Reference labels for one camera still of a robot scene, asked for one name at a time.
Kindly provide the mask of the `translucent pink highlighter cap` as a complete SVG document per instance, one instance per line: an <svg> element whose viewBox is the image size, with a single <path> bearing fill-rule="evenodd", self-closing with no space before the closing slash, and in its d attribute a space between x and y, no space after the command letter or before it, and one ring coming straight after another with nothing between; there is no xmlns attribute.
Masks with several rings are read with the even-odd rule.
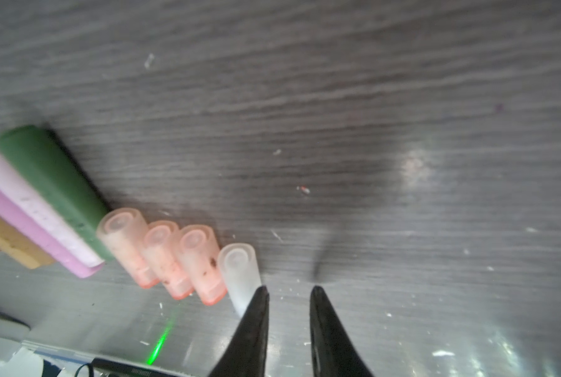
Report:
<svg viewBox="0 0 561 377"><path fill-rule="evenodd" d="M217 266L220 248L214 230L205 225L186 226L174 235L172 249L202 303L218 303L227 288Z"/></svg>

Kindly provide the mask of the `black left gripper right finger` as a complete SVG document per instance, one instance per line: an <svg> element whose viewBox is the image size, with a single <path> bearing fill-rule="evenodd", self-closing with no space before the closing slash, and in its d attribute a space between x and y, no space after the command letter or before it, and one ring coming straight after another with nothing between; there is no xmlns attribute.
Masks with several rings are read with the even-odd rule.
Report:
<svg viewBox="0 0 561 377"><path fill-rule="evenodd" d="M321 286L310 295L310 339L314 376L372 376Z"/></svg>

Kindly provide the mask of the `translucent clear highlighter cap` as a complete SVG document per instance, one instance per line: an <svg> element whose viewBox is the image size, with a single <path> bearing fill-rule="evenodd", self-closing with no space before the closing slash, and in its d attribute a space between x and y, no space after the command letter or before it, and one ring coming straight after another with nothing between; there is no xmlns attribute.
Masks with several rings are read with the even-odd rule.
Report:
<svg viewBox="0 0 561 377"><path fill-rule="evenodd" d="M231 243L223 247L217 257L230 300L242 317L255 291L262 286L255 249L248 243Z"/></svg>

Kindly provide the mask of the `translucent purple highlighter cap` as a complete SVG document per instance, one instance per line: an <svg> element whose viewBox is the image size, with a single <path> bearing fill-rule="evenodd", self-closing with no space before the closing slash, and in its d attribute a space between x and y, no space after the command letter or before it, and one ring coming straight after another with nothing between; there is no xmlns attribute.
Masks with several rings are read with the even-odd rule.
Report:
<svg viewBox="0 0 561 377"><path fill-rule="evenodd" d="M172 241L178 231L179 226L174 221L150 223L142 238L141 254L170 296L182 300L194 292L194 287L173 253Z"/></svg>

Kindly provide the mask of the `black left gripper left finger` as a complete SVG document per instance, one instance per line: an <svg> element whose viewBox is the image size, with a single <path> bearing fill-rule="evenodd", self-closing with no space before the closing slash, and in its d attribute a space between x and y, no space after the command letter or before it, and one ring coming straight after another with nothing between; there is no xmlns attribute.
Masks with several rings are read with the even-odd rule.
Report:
<svg viewBox="0 0 561 377"><path fill-rule="evenodd" d="M269 292L259 287L225 353L209 376L263 377L269 334Z"/></svg>

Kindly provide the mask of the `gold tan pen cap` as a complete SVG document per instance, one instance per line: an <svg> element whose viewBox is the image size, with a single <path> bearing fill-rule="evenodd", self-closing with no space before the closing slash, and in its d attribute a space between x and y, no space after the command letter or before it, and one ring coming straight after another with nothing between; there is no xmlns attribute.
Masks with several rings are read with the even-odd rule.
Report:
<svg viewBox="0 0 561 377"><path fill-rule="evenodd" d="M57 262L2 218L0 218L0 251L29 270Z"/></svg>

